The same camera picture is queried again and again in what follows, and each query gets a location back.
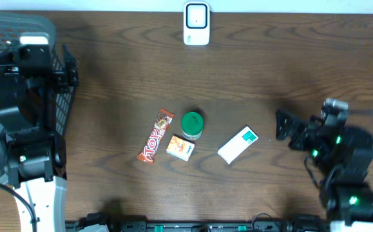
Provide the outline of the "white green box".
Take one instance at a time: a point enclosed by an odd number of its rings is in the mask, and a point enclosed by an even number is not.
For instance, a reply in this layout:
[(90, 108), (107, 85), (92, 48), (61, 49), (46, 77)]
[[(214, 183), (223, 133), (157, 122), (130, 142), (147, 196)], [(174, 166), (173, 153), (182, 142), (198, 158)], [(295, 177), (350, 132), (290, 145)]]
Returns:
[(242, 152), (244, 152), (252, 143), (258, 140), (258, 135), (246, 126), (236, 135), (229, 139), (218, 151), (227, 164), (232, 163)]

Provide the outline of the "green lid jar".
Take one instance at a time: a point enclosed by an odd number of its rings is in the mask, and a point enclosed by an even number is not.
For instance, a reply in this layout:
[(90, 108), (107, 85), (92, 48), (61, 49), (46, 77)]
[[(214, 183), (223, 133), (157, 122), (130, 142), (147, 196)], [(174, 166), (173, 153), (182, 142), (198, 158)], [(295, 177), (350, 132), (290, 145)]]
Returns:
[(181, 120), (182, 135), (189, 140), (197, 140), (204, 129), (203, 117), (197, 112), (186, 113)]

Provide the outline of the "orange chocolate bar wrapper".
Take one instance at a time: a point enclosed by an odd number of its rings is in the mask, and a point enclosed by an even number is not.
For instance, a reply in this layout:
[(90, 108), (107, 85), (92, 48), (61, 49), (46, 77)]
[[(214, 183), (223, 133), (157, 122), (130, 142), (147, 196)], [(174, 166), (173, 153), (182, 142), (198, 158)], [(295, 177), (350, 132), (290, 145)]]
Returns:
[(137, 155), (138, 160), (147, 162), (149, 164), (154, 163), (155, 155), (158, 151), (161, 140), (168, 130), (174, 116), (174, 113), (171, 113), (163, 108), (160, 109), (150, 136), (143, 147), (143, 150)]

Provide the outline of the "orange snack box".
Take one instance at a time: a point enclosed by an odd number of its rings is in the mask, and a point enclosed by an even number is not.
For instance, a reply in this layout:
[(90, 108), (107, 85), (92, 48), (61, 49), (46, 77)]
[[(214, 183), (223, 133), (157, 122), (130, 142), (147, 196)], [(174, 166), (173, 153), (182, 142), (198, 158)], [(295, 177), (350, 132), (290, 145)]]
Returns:
[(184, 161), (188, 161), (194, 148), (194, 143), (174, 135), (166, 148), (166, 153)]

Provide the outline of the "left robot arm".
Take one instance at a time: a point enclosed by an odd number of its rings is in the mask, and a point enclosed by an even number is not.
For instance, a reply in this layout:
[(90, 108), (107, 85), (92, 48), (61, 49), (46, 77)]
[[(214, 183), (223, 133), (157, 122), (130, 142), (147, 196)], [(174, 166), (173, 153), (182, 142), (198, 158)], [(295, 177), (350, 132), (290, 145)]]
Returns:
[(22, 231), (65, 231), (65, 133), (79, 71), (63, 46), (11, 44), (0, 53), (0, 145)]

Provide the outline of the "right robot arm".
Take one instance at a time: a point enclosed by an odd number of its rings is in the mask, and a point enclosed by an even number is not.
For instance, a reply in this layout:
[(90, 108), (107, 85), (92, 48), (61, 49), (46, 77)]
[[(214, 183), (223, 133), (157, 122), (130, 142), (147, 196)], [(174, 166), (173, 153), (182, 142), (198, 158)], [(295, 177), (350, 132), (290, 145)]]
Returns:
[(306, 151), (322, 173), (313, 183), (327, 212), (329, 231), (373, 231), (373, 191), (365, 182), (373, 159), (373, 136), (346, 124), (348, 110), (324, 106), (321, 116), (303, 121), (276, 111), (277, 140), (290, 139), (291, 150)]

